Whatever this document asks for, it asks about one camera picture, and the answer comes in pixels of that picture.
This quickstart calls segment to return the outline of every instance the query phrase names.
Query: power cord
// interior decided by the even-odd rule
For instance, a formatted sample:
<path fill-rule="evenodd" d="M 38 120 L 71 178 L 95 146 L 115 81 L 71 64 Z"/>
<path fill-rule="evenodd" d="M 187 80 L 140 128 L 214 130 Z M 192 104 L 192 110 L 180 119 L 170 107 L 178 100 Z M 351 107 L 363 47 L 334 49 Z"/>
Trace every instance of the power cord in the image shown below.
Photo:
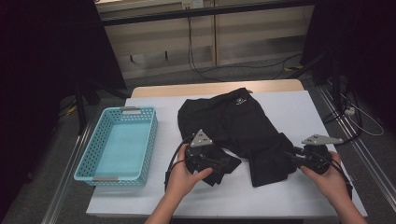
<path fill-rule="evenodd" d="M 166 192 L 166 188 L 168 187 L 169 176 L 171 175 L 172 170 L 174 169 L 175 165 L 180 163 L 180 162 L 182 162 L 182 161 L 185 161 L 185 160 L 177 161 L 175 163 L 173 163 L 173 161 L 175 160 L 175 157 L 177 156 L 177 153 L 180 151 L 180 149 L 183 146 L 183 144 L 189 142 L 190 140 L 192 140 L 192 138 L 193 138 L 193 136 L 190 136 L 190 137 L 187 137 L 187 138 L 183 139 L 183 141 L 181 141 L 180 145 L 178 145 L 174 155 L 172 156 L 172 159 L 171 159 L 171 161 L 169 162 L 169 165 L 168 165 L 168 169 L 165 172 L 165 182 L 164 182 L 164 184 L 165 184 L 165 192 Z"/>
<path fill-rule="evenodd" d="M 225 80 L 221 80 L 221 79 L 214 78 L 214 77 L 206 77 L 206 76 L 203 75 L 203 73 L 207 73 L 207 72 L 210 72 L 210 71 L 213 71 L 213 70 L 217 70 L 217 69 L 221 69 L 221 68 L 267 68 L 267 67 L 273 67 L 273 66 L 282 64 L 282 68 L 281 68 L 280 72 L 279 72 L 276 76 L 274 76 L 274 77 L 271 78 L 271 79 L 276 79 L 277 77 L 279 77 L 280 75 L 282 75 L 283 70 L 284 70 L 284 68 L 285 68 L 285 62 L 286 62 L 286 61 L 288 61 L 288 60 L 290 60 L 290 59 L 292 59 L 292 58 L 294 58 L 294 57 L 297 57 L 297 56 L 301 56 L 301 55 L 302 55 L 302 53 L 294 54 L 294 55 L 289 56 L 289 57 L 286 58 L 285 60 L 282 60 L 281 62 L 273 63 L 273 64 L 268 64 L 268 65 L 262 65 L 262 66 L 224 65 L 224 66 L 216 66 L 216 67 L 209 68 L 209 69 L 206 69 L 206 70 L 203 70 L 203 71 L 199 71 L 199 70 L 196 68 L 196 66 L 195 66 L 194 57 L 193 57 L 193 52 L 192 52 L 192 37 L 191 37 L 191 34 L 192 34 L 192 27 L 191 27 L 191 18 L 188 17 L 187 20 L 188 20 L 188 24 L 189 24 L 189 66 L 190 66 L 190 69 L 191 69 L 192 71 L 194 71 L 195 73 L 197 73 L 200 77 L 203 77 L 203 78 L 206 78 L 206 79 L 212 79 L 212 80 L 216 80 L 216 81 L 219 81 L 219 82 L 225 82 Z"/>
<path fill-rule="evenodd" d="M 329 161 L 325 157 L 319 155 L 318 153 L 312 152 L 312 151 L 306 151 L 305 153 L 314 155 L 314 156 L 320 158 L 321 160 L 326 161 L 327 163 L 329 163 L 329 165 L 331 167 L 333 167 L 338 173 L 340 173 L 340 175 L 344 178 L 344 181 L 346 182 L 346 190 L 347 190 L 347 193 L 349 195 L 349 198 L 352 200 L 353 186 L 351 185 L 349 179 L 347 178 L 346 174 L 344 173 L 343 169 L 341 168 L 341 164 L 338 163 L 338 161 L 335 161 L 335 160 Z"/>

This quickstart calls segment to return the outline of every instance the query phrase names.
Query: black controller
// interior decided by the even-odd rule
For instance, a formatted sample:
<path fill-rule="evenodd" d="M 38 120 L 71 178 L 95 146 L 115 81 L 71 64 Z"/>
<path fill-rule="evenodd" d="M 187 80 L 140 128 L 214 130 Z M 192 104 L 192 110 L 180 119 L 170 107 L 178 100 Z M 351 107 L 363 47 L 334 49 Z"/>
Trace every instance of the black controller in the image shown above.
<path fill-rule="evenodd" d="M 304 148 L 294 147 L 294 152 L 302 157 L 288 154 L 295 166 L 300 168 L 302 165 L 315 171 L 317 174 L 324 174 L 332 162 L 332 154 L 325 145 L 311 146 L 306 145 Z"/>
<path fill-rule="evenodd" d="M 214 173 L 220 173 L 221 169 L 228 164 L 228 158 L 216 160 L 207 157 L 214 146 L 213 141 L 202 130 L 198 131 L 185 154 L 186 165 L 191 173 L 208 167 L 211 167 Z"/>

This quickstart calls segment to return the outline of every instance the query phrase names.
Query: cabinet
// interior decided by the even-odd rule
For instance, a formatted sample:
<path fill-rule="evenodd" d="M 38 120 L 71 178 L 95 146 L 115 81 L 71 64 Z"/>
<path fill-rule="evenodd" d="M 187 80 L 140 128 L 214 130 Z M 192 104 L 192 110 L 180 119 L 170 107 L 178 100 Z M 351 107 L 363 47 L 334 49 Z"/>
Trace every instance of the cabinet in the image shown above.
<path fill-rule="evenodd" d="M 205 8 L 234 7 L 268 0 L 205 0 Z M 101 18 L 144 16 L 181 10 L 174 0 L 105 0 L 96 3 Z M 191 18 L 191 44 L 196 67 L 251 62 L 290 56 L 304 48 L 314 6 L 285 7 Z M 190 69 L 187 63 L 187 18 L 107 26 L 106 32 L 124 78 Z M 172 59 L 165 61 L 164 54 Z"/>

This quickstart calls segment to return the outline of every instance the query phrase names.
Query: white tabletop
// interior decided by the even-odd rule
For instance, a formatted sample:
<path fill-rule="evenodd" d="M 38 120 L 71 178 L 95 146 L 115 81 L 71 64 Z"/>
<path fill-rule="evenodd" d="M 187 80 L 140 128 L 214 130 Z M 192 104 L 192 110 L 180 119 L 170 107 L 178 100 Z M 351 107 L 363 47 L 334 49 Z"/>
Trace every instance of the white tabletop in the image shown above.
<path fill-rule="evenodd" d="M 328 135 L 307 91 L 253 93 L 269 120 L 297 147 L 314 133 Z M 142 189 L 96 187 L 87 213 L 100 217 L 148 216 L 163 196 L 164 174 L 181 142 L 177 111 L 186 99 L 211 96 L 149 97 L 128 99 L 126 105 L 153 105 L 158 131 L 148 173 Z M 220 185 L 198 183 L 175 212 L 175 217 L 335 217 L 336 213 L 315 184 L 300 170 L 275 184 L 251 186 L 248 161 L 242 163 Z M 367 213 L 353 190 L 353 203 Z"/>

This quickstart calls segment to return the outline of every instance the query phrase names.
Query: wire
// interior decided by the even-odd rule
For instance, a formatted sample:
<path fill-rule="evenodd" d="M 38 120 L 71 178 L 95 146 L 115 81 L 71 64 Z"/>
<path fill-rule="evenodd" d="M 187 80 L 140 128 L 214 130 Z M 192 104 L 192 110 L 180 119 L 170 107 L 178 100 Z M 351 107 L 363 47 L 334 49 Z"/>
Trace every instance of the wire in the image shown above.
<path fill-rule="evenodd" d="M 352 199 L 352 190 L 353 190 L 353 187 L 352 187 L 352 185 L 350 184 L 350 180 L 347 178 L 346 174 L 344 173 L 344 171 L 343 171 L 343 169 L 341 168 L 341 165 L 340 165 L 340 163 L 339 163 L 338 161 L 335 161 L 335 160 L 332 159 L 332 161 L 335 161 L 335 163 L 337 164 L 337 165 L 334 165 L 334 163 L 332 163 L 332 161 L 327 160 L 325 157 L 322 157 L 321 155 L 319 155 L 319 154 L 317 154 L 317 153 L 315 153 L 315 152 L 306 151 L 305 153 L 310 153 L 310 154 L 312 154 L 312 155 L 317 156 L 317 157 L 320 158 L 321 160 L 326 161 L 327 163 L 329 163 L 329 165 L 330 165 L 332 168 L 334 168 L 338 173 L 340 173 L 340 175 L 344 178 L 344 181 L 346 182 L 346 190 L 347 190 L 347 193 L 348 193 L 348 195 L 349 195 L 349 198 Z"/>
<path fill-rule="evenodd" d="M 225 82 L 224 80 L 221 79 L 217 79 L 214 77 L 206 77 L 203 75 L 203 73 L 207 73 L 213 70 L 217 70 L 217 69 L 221 69 L 221 68 L 266 68 L 266 67 L 272 67 L 272 66 L 276 66 L 279 64 L 282 64 L 282 69 L 281 71 L 274 77 L 272 77 L 271 79 L 276 79 L 277 77 L 279 77 L 280 75 L 282 75 L 284 67 L 285 67 L 285 62 L 296 57 L 296 56 L 300 56 L 302 55 L 302 53 L 298 53 L 298 54 L 294 54 L 289 56 L 288 58 L 286 58 L 285 60 L 282 60 L 281 62 L 278 63 L 273 63 L 273 64 L 268 64 L 268 65 L 262 65 L 262 66 L 248 66 L 248 65 L 224 65 L 224 66 L 216 66 L 213 68 L 209 68 L 203 71 L 198 71 L 198 69 L 195 66 L 195 62 L 194 62 L 194 57 L 193 57 L 193 52 L 192 52 L 192 27 L 191 27 L 191 18 L 188 17 L 187 18 L 188 24 L 189 24 L 189 66 L 190 69 L 192 71 L 194 71 L 195 73 L 197 73 L 198 75 L 200 75 L 203 78 L 206 79 L 212 79 L 212 80 L 216 80 L 216 81 L 220 81 L 220 82 Z"/>
<path fill-rule="evenodd" d="M 368 114 L 366 114 L 364 111 L 360 110 L 359 108 L 357 108 L 357 109 L 358 109 L 361 113 L 363 113 L 364 115 L 366 115 L 367 117 L 369 117 L 369 118 L 381 129 L 381 133 L 370 133 L 370 132 L 366 131 L 366 130 L 363 129 L 359 124 L 357 124 L 357 123 L 353 120 L 353 118 L 350 117 L 350 115 L 348 115 L 350 121 L 351 121 L 357 128 L 359 128 L 360 130 L 364 131 L 365 133 L 368 133 L 368 134 L 373 135 L 373 136 L 381 136 L 382 134 L 384 134 L 384 129 L 382 128 L 382 126 L 381 126 L 378 122 L 376 122 L 372 117 L 370 117 L 370 116 L 369 116 Z"/>
<path fill-rule="evenodd" d="M 206 79 L 216 80 L 216 81 L 219 81 L 219 82 L 224 82 L 224 80 L 221 80 L 221 79 L 217 79 L 217 78 L 213 78 L 213 77 L 205 77 L 205 76 L 202 75 L 202 74 L 198 71 L 198 69 L 195 67 L 194 55 L 193 55 L 193 53 L 192 53 L 192 38 L 191 38 L 192 28 L 191 28 L 191 18 L 188 17 L 188 18 L 187 18 L 187 21 L 188 21 L 188 23 L 189 23 L 189 66 L 190 66 L 190 69 L 191 69 L 192 71 L 194 71 L 195 73 L 197 73 L 200 77 L 203 77 L 203 78 L 206 78 Z"/>
<path fill-rule="evenodd" d="M 172 169 L 174 168 L 175 164 L 179 163 L 180 161 L 177 161 L 176 163 L 173 163 L 173 161 L 175 160 L 175 157 L 177 155 L 177 153 L 180 151 L 181 147 L 183 146 L 183 144 L 185 144 L 187 141 L 191 140 L 193 138 L 193 136 L 190 137 L 186 137 L 185 139 L 183 139 L 183 141 L 181 141 L 180 145 L 178 145 L 177 149 L 175 150 L 174 155 L 172 156 L 171 161 L 169 162 L 169 166 L 167 171 L 165 172 L 165 191 L 166 188 L 168 187 L 168 181 L 169 181 L 169 176 L 171 175 Z"/>

